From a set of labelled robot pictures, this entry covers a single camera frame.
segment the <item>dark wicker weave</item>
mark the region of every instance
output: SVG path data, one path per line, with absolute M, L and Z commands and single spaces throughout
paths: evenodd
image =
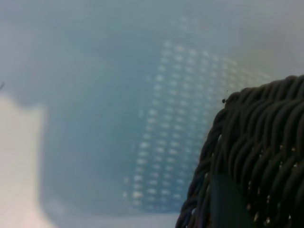
M 304 227 L 304 76 L 233 93 L 213 122 L 176 228 L 210 223 L 210 179 L 228 173 L 256 227 Z

